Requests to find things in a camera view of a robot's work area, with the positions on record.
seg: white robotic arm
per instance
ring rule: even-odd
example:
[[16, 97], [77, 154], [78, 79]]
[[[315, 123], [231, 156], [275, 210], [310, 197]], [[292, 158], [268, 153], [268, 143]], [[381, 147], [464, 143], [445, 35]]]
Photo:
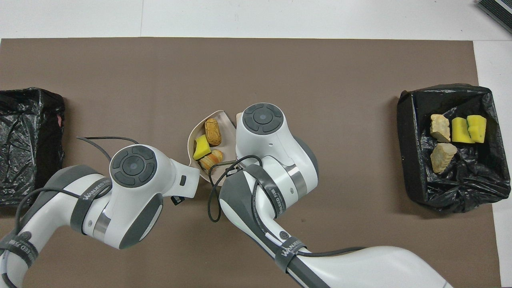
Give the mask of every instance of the white robotic arm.
[[199, 170], [147, 145], [117, 152], [109, 178], [85, 165], [59, 170], [45, 185], [50, 191], [41, 193], [23, 217], [19, 231], [0, 242], [0, 287], [21, 287], [38, 251], [63, 225], [117, 249], [135, 245], [158, 219], [162, 198], [192, 198], [198, 181]]
[[405, 249], [380, 246], [343, 255], [311, 254], [274, 221], [313, 190], [318, 180], [314, 154], [291, 135], [278, 107], [260, 103], [245, 109], [237, 123], [236, 150], [239, 159], [258, 156], [262, 166], [244, 160], [245, 168], [225, 180], [219, 200], [222, 210], [301, 286], [452, 287]]

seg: black trash bag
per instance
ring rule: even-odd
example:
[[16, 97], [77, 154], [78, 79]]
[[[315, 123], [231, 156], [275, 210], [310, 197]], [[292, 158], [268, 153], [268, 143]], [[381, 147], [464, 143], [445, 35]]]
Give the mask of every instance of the black trash bag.
[[[455, 117], [481, 115], [487, 119], [484, 143], [452, 142], [458, 152], [441, 174], [433, 172], [430, 160], [437, 144], [430, 135], [431, 114], [443, 114], [450, 126]], [[488, 88], [452, 84], [403, 91], [397, 124], [406, 191], [416, 203], [437, 211], [464, 213], [510, 194], [505, 150]]]
[[0, 207], [18, 205], [62, 168], [63, 121], [58, 94], [39, 88], [0, 91]]

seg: beige dish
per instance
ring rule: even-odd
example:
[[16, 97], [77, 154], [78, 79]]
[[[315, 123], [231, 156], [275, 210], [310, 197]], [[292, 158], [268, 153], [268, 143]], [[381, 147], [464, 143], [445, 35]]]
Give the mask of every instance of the beige dish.
[[[210, 182], [210, 180], [208, 179], [208, 171], [202, 169], [201, 166], [199, 166], [199, 163], [197, 161], [195, 161], [192, 158], [192, 156], [194, 155], [195, 140], [197, 137], [199, 137], [205, 133], [204, 122], [209, 118], [213, 118], [213, 119], [217, 120], [217, 122], [219, 123], [219, 129], [220, 129], [221, 135], [222, 135], [222, 142], [218, 146], [210, 147], [210, 148], [212, 150], [214, 150], [214, 149], [220, 150], [224, 154], [224, 158], [222, 159], [223, 162], [232, 161], [232, 160], [237, 159], [237, 154], [234, 149], [235, 144], [236, 144], [237, 131], [236, 131], [233, 123], [227, 116], [227, 114], [224, 112], [224, 110], [215, 111], [208, 117], [204, 118], [201, 122], [199, 122], [194, 127], [194, 129], [188, 136], [188, 145], [187, 145], [188, 158], [190, 159], [189, 166], [199, 169], [201, 177], [203, 177], [208, 182]], [[211, 174], [211, 178], [214, 181], [214, 183], [217, 182], [217, 180], [219, 180], [219, 178], [222, 176], [222, 173], [224, 173], [226, 167], [227, 166], [220, 166], [213, 170], [213, 172]], [[219, 186], [222, 186], [223, 183], [224, 183], [224, 179], [222, 179], [220, 181]]]

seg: white floor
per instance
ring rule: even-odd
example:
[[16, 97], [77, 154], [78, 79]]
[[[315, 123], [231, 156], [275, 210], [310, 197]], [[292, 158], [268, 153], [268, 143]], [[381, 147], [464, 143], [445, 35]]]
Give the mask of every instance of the white floor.
[[[0, 0], [0, 38], [139, 36], [473, 40], [480, 85], [500, 122], [512, 121], [512, 34], [473, 0]], [[512, 199], [493, 208], [502, 286], [512, 286]]]

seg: brown surface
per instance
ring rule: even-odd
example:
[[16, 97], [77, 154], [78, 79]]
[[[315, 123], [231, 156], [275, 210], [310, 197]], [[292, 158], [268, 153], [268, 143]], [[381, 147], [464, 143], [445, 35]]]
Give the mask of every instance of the brown surface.
[[[319, 186], [279, 220], [315, 252], [395, 245], [455, 287], [500, 284], [492, 208], [440, 216], [404, 191], [396, 131], [402, 90], [477, 84], [471, 42], [323, 39], [4, 39], [2, 89], [37, 86], [67, 99], [66, 165], [108, 164], [76, 135], [120, 135], [188, 163], [186, 141], [217, 109], [233, 119], [268, 101], [318, 157]], [[102, 142], [111, 153], [121, 142]], [[289, 287], [226, 218], [211, 223], [208, 186], [118, 251], [61, 228], [25, 287]], [[13, 226], [0, 219], [0, 233]]]

